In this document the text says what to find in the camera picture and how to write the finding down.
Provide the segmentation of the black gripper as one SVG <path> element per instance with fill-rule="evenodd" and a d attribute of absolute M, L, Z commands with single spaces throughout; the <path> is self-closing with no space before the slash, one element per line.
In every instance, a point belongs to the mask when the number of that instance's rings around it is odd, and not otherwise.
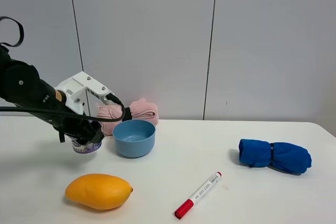
<path fill-rule="evenodd" d="M 97 121 L 75 119 L 61 115 L 51 115 L 47 122 L 58 132 L 59 141 L 65 142 L 66 136 L 71 139 L 72 145 L 87 145 L 101 143 L 104 134 L 101 124 Z"/>

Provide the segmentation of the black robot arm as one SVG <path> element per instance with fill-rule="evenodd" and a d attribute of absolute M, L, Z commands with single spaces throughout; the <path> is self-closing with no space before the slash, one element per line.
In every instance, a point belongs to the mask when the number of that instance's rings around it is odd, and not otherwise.
<path fill-rule="evenodd" d="M 20 108 L 72 112 L 65 106 L 66 96 L 62 91 L 42 80 L 34 66 L 11 59 L 4 46 L 1 46 L 1 98 Z M 104 138 L 98 122 L 36 112 L 31 114 L 52 125 L 59 132 L 61 142 L 65 141 L 65 135 L 73 137 L 81 145 L 101 143 Z"/>

